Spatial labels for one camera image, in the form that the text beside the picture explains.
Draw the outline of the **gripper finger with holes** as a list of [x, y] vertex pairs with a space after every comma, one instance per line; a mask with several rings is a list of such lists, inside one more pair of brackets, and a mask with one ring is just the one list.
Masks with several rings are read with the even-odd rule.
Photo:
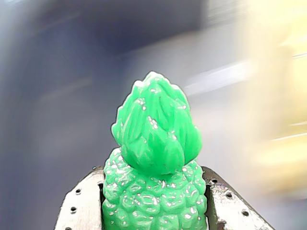
[[101, 230], [104, 171], [96, 166], [64, 197], [54, 229]]
[[210, 230], [274, 230], [229, 183], [208, 167], [202, 167]]

